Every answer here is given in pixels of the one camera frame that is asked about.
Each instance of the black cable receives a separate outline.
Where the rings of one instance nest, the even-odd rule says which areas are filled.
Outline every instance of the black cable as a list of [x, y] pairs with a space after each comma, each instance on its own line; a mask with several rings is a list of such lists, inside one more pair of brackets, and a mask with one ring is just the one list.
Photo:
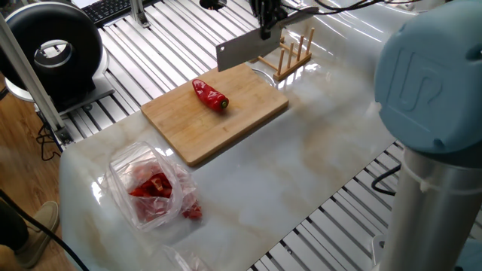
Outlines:
[[421, 0], [411, 0], [411, 1], [406, 1], [406, 2], [394, 2], [393, 0], [374, 0], [374, 1], [368, 1], [368, 0], [361, 0], [360, 2], [356, 2], [355, 4], [353, 5], [350, 5], [348, 7], [344, 7], [344, 8], [338, 8], [338, 7], [332, 7], [330, 5], [327, 5], [323, 2], [321, 2], [320, 0], [315, 0], [316, 3], [318, 3], [318, 5], [330, 10], [329, 12], [311, 12], [311, 11], [303, 11], [299, 8], [294, 8], [292, 6], [289, 6], [289, 5], [284, 5], [282, 4], [283, 7], [285, 8], [288, 8], [288, 9], [291, 9], [293, 11], [300, 11], [300, 12], [306, 12], [308, 14], [312, 14], [312, 15], [333, 15], [333, 14], [338, 14], [338, 13], [341, 13], [341, 12], [344, 12], [344, 11], [354, 11], [354, 10], [357, 10], [357, 9], [360, 9], [360, 8], [366, 8], [368, 6], [371, 6], [371, 5], [375, 5], [377, 3], [386, 3], [386, 4], [410, 4], [410, 3], [414, 3], [414, 2], [419, 2]]
[[40, 222], [36, 221], [33, 217], [25, 213], [2, 189], [0, 189], [0, 197], [11, 207], [13, 208], [20, 216], [25, 218], [28, 222], [32, 225], [36, 226], [39, 230], [43, 231], [47, 234], [50, 238], [52, 238], [57, 244], [59, 244], [63, 249], [69, 253], [70, 257], [74, 259], [74, 261], [79, 265], [82, 271], [89, 271], [89, 269], [82, 263], [82, 260], [76, 255], [76, 253], [64, 243], [55, 233], [52, 233], [49, 229], [47, 229], [44, 225]]
[[389, 171], [383, 173], [382, 175], [376, 177], [374, 179], [374, 181], [371, 182], [371, 188], [373, 188], [373, 190], [375, 190], [376, 192], [379, 192], [379, 193], [384, 193], [386, 195], [390, 195], [390, 196], [394, 196], [395, 195], [395, 192], [392, 192], [392, 191], [388, 191], [388, 190], [384, 190], [384, 189], [381, 189], [381, 188], [378, 188], [377, 187], [377, 184], [379, 182], [381, 182], [384, 178], [396, 173], [397, 171], [399, 171], [401, 169], [401, 165], [398, 165], [396, 167], [394, 167], [393, 169], [390, 169]]
[[41, 148], [41, 158], [43, 161], [48, 161], [48, 160], [52, 160], [56, 155], [58, 157], [60, 157], [60, 154], [57, 153], [56, 151], [54, 151], [52, 153], [52, 156], [50, 156], [49, 158], [45, 158], [44, 157], [44, 146], [45, 144], [47, 143], [55, 143], [55, 141], [53, 140], [53, 137], [50, 135], [50, 133], [48, 132], [47, 130], [47, 125], [44, 123], [44, 125], [42, 125], [42, 127], [40, 128], [40, 130], [38, 131], [37, 133], [37, 137], [35, 138], [35, 140], [37, 141], [37, 143], [40, 144], [40, 148]]
[[2, 101], [3, 98], [5, 98], [7, 94], [8, 94], [7, 87], [4, 87], [3, 90], [0, 90], [0, 101]]

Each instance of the metal grating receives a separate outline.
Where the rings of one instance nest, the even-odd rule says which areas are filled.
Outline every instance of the metal grating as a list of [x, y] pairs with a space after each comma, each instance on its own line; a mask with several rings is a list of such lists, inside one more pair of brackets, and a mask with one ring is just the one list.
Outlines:
[[99, 29], [110, 54], [105, 76], [116, 91], [64, 116], [74, 142], [215, 68], [217, 44], [258, 27], [244, 0], [230, 0], [219, 12], [206, 11], [196, 1], [169, 0], [145, 12], [151, 23], [148, 29], [130, 16]]
[[[371, 240], [387, 233], [393, 197], [372, 190], [370, 184], [402, 160], [403, 145], [395, 142], [248, 271], [371, 271]], [[379, 185], [396, 192], [397, 181], [395, 174]], [[482, 209], [469, 237], [482, 241]]]

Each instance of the person's leg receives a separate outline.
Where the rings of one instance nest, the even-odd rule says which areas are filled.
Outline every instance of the person's leg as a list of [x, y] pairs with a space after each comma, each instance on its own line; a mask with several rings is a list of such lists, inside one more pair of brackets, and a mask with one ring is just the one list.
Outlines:
[[[33, 218], [55, 233], [59, 226], [59, 206], [56, 202], [46, 202]], [[0, 245], [14, 250], [21, 267], [34, 267], [49, 241], [47, 234], [30, 223], [25, 223], [11, 207], [0, 200]]]
[[16, 251], [25, 245], [28, 238], [29, 231], [23, 219], [0, 200], [0, 245]]

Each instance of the metal cylinder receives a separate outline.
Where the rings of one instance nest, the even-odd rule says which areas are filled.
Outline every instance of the metal cylinder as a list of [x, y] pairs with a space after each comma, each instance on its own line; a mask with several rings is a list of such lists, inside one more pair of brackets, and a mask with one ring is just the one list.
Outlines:
[[406, 148], [380, 271], [453, 271], [482, 203], [481, 177]]

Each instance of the chopped chili pepper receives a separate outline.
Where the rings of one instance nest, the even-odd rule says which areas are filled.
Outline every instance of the chopped chili pepper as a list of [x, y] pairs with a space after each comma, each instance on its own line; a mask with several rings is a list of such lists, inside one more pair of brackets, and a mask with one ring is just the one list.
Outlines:
[[201, 102], [214, 111], [223, 111], [229, 104], [229, 99], [224, 94], [199, 79], [193, 80], [193, 87]]
[[[158, 170], [159, 169], [156, 169], [155, 166], [151, 165], [146, 166], [144, 169], [135, 169], [135, 178], [141, 178], [140, 180], [145, 180], [146, 178], [148, 178], [148, 180], [140, 184], [138, 187], [134, 188], [134, 190], [129, 192], [129, 195], [139, 197], [161, 196], [169, 199], [172, 193], [172, 186], [163, 172], [152, 175], [152, 172], [159, 172]], [[184, 198], [184, 200], [191, 199], [189, 199], [189, 194]], [[137, 216], [140, 221], [152, 221], [153, 219], [166, 214], [165, 206], [154, 207], [153, 204], [148, 203], [148, 201], [146, 202], [146, 200], [148, 199], [144, 199], [144, 201], [142, 202], [135, 202]], [[188, 210], [186, 210], [182, 214], [185, 218], [189, 218], [191, 220], [199, 220], [203, 216], [201, 206], [199, 205], [197, 200]]]
[[185, 218], [189, 218], [191, 220], [201, 219], [203, 217], [203, 213], [201, 212], [201, 206], [196, 201], [188, 210], [182, 213]]

